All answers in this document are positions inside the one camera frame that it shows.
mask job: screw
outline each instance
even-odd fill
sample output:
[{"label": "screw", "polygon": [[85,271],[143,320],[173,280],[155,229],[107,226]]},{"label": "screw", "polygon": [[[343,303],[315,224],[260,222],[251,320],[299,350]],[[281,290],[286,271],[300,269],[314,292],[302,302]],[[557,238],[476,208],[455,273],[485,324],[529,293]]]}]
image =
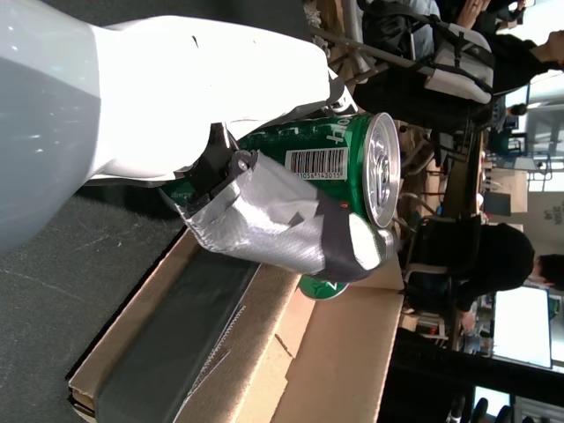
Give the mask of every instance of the screw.
[{"label": "screw", "polygon": [[249,169],[249,166],[247,165],[247,163],[245,163],[243,159],[239,159],[239,161],[237,161],[237,165],[239,165],[239,169],[242,171],[246,171]]}]

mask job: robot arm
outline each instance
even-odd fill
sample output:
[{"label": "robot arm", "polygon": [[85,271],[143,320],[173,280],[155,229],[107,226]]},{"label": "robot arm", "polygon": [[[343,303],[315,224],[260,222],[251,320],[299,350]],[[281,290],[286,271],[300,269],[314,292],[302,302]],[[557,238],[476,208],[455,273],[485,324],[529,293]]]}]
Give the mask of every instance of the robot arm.
[{"label": "robot arm", "polygon": [[99,28],[37,0],[4,0],[0,33],[0,250],[86,182],[185,172],[197,197],[179,211],[209,250],[341,282],[388,255],[389,234],[259,152],[229,147],[228,133],[236,141],[334,100],[313,43],[180,17]]}]

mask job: barcode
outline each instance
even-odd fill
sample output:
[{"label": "barcode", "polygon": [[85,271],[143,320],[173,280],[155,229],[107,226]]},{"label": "barcode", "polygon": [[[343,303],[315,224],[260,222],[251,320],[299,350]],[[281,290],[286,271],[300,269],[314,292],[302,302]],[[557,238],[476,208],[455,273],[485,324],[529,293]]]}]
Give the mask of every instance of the barcode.
[{"label": "barcode", "polygon": [[286,169],[308,180],[346,180],[348,147],[286,152]]}]

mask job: can lid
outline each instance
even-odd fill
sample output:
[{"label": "can lid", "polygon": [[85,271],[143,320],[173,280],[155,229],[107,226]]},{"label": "can lid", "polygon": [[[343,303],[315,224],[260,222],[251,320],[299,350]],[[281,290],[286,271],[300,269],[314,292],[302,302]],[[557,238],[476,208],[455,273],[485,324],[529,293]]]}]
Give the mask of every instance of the can lid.
[{"label": "can lid", "polygon": [[375,225],[386,227],[396,211],[401,177],[396,124],[387,113],[374,116],[368,126],[362,173],[368,217]]}]

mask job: black tabletop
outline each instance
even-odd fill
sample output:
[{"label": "black tabletop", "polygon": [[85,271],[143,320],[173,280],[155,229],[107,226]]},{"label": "black tabletop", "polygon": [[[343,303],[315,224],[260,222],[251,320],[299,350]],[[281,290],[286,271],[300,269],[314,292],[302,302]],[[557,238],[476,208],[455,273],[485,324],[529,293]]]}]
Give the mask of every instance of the black tabletop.
[{"label": "black tabletop", "polygon": [[[47,0],[104,26],[186,15],[307,39],[300,0]],[[0,256],[0,421],[78,423],[64,377],[182,228],[156,190],[81,189]]]}]

